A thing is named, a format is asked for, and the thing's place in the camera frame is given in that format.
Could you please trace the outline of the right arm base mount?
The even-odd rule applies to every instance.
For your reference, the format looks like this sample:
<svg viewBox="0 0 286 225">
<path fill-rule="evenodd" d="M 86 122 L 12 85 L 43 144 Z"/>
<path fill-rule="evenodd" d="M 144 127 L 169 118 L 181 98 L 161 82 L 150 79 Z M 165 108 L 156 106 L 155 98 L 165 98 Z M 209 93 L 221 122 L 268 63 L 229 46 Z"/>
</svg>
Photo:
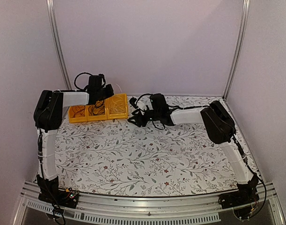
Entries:
<svg viewBox="0 0 286 225">
<path fill-rule="evenodd" d="M 218 203 L 222 206 L 222 209 L 240 206 L 240 208 L 234 210 L 234 215 L 240 220 L 246 220 L 251 218 L 258 200 L 259 195 L 256 187 L 238 184 L 237 191 L 219 195 Z"/>
</svg>

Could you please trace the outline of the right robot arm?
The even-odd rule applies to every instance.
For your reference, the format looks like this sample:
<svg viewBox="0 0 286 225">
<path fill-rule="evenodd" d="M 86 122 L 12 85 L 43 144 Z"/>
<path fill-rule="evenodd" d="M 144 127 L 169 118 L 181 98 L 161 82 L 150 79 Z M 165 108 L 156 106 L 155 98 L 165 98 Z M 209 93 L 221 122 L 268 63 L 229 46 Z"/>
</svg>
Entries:
<svg viewBox="0 0 286 225">
<path fill-rule="evenodd" d="M 151 106 L 141 98 L 132 97 L 130 105 L 135 109 L 128 121 L 138 127 L 145 127 L 148 122 L 160 122 L 164 127 L 180 124 L 204 124 L 208 138 L 225 153 L 232 166 L 238 191 L 235 200 L 245 204 L 257 193 L 259 178 L 248 165 L 247 156 L 236 139 L 235 122 L 220 101 L 201 106 L 169 106 L 163 94 L 149 94 Z"/>
</svg>

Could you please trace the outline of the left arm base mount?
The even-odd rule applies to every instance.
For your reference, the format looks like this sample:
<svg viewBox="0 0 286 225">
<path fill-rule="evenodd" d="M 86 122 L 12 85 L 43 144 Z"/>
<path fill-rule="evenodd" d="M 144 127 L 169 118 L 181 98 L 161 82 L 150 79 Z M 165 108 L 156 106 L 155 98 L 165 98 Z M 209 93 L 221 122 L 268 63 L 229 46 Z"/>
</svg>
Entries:
<svg viewBox="0 0 286 225">
<path fill-rule="evenodd" d="M 59 204 L 59 206 L 75 209 L 79 200 L 79 191 L 51 187 L 40 188 L 38 199 L 43 202 Z"/>
</svg>

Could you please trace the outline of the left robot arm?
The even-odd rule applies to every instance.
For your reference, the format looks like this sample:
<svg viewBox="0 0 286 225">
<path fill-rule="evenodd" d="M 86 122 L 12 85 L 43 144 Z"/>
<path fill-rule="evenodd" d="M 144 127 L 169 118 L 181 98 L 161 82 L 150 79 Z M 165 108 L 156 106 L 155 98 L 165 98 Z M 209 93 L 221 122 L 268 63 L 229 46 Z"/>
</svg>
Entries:
<svg viewBox="0 0 286 225">
<path fill-rule="evenodd" d="M 52 203 L 59 203 L 63 196 L 59 188 L 59 178 L 55 165 L 55 141 L 65 109 L 71 106 L 93 105 L 114 95 L 111 84 L 107 84 L 103 74 L 89 75 L 88 85 L 74 90 L 43 90 L 34 111 L 34 122 L 38 135 L 39 169 L 37 182 L 45 189 L 44 195 Z"/>
</svg>

